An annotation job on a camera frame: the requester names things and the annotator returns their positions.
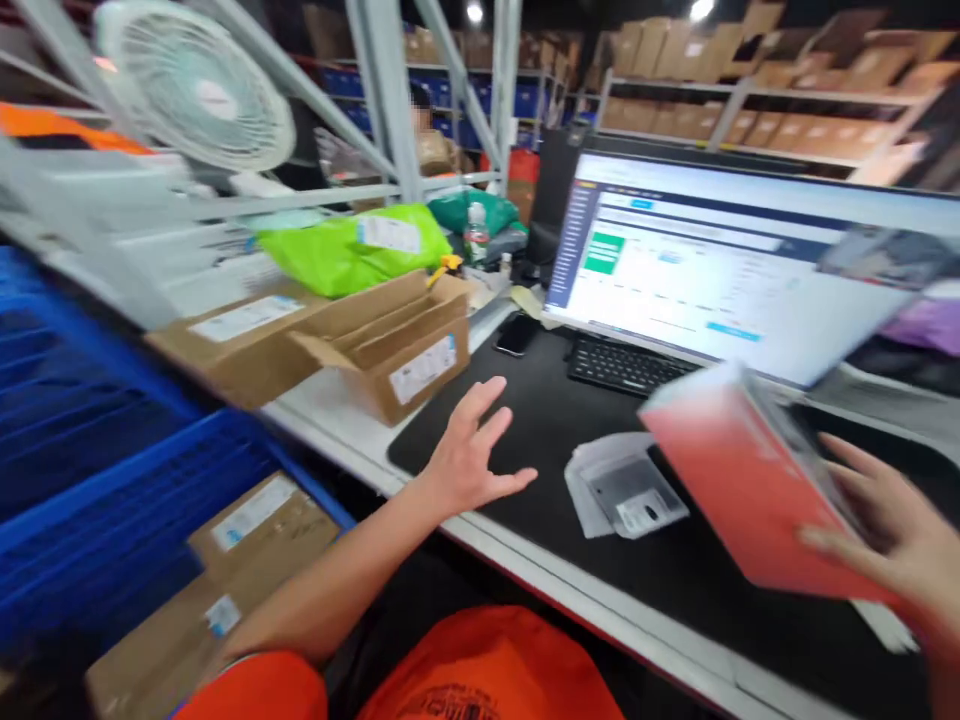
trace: left hand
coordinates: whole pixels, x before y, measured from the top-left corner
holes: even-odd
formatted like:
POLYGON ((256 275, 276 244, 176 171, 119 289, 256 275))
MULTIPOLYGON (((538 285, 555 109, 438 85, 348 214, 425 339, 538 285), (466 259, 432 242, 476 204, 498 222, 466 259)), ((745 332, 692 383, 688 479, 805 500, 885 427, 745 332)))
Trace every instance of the left hand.
POLYGON ((470 388, 450 416, 427 467, 412 481, 428 491, 442 520, 519 492, 537 477, 533 468, 494 475, 487 467, 490 451, 510 427, 513 412, 500 408, 483 427, 480 418, 506 386, 506 379, 498 376, 470 388))

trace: fan grille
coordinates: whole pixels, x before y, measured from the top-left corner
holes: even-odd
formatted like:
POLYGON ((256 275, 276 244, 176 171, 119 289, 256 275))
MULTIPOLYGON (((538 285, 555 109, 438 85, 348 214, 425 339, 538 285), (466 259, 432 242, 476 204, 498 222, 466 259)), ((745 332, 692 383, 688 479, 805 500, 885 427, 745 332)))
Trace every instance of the fan grille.
POLYGON ((210 25, 179 7, 129 17, 113 28, 111 60, 163 142, 232 170, 276 167, 293 151, 290 108, 246 52, 210 25))

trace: keyboard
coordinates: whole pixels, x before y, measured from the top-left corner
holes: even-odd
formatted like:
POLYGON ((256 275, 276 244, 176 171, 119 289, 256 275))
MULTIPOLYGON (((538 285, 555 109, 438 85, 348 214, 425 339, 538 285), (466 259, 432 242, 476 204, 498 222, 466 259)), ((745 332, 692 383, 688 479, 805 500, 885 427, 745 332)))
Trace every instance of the keyboard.
POLYGON ((646 397, 661 385, 699 369, 641 348, 579 337, 570 354, 567 377, 646 397))

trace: green plastic bag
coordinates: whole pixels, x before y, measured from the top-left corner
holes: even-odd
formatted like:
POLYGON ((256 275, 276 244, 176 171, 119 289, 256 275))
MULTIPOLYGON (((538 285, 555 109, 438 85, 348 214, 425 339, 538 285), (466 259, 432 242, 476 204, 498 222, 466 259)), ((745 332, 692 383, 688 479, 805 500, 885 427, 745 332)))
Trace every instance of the green plastic bag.
POLYGON ((431 200, 427 207, 437 218, 437 222, 447 230, 463 235, 467 226, 467 208, 478 202, 486 210, 487 230, 490 237, 495 237, 507 225, 519 217, 517 206, 506 198, 490 195, 476 188, 468 188, 463 192, 454 192, 449 195, 431 200))
POLYGON ((425 205, 394 205, 319 225, 265 230, 257 240, 287 275, 318 295, 344 297, 453 252, 425 205))

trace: web page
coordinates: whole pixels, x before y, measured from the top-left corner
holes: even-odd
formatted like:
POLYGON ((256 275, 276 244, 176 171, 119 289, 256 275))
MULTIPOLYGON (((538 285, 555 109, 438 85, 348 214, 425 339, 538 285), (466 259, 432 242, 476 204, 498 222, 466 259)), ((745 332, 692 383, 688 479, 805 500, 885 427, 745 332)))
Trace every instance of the web page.
POLYGON ((595 159, 581 159, 571 190, 548 311, 707 360, 739 358, 793 387, 815 382, 953 257, 931 233, 856 222, 847 206, 824 213, 843 202, 839 189, 815 214, 805 196, 820 185, 760 178, 745 195, 723 185, 757 178, 610 158, 583 167, 595 159))

